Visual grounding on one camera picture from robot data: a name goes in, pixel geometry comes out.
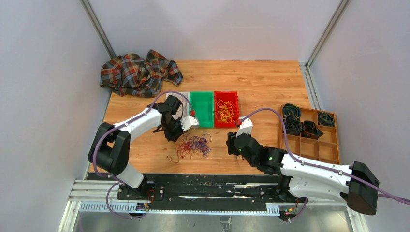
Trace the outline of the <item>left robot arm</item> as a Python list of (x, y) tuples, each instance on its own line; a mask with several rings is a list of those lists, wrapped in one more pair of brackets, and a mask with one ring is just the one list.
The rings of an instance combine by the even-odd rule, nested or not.
[(189, 129), (199, 126), (194, 110), (187, 116), (174, 118), (181, 105), (181, 100), (171, 95), (165, 102), (153, 102), (127, 120), (116, 124), (102, 123), (91, 145), (89, 162), (128, 186), (135, 199), (144, 199), (148, 186), (144, 184), (144, 175), (129, 162), (131, 143), (149, 130), (154, 133), (162, 131), (167, 141), (175, 142)]

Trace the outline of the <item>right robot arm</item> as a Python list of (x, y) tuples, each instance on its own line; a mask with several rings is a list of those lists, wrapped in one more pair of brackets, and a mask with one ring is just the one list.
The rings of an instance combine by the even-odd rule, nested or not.
[(249, 134), (230, 132), (226, 145), (230, 155), (242, 156), (251, 167), (268, 175), (279, 175), (277, 197), (287, 202), (291, 198), (320, 198), (346, 203), (361, 214), (375, 215), (379, 180), (368, 166), (356, 161), (353, 165), (325, 163), (290, 155), (286, 150), (264, 147)]

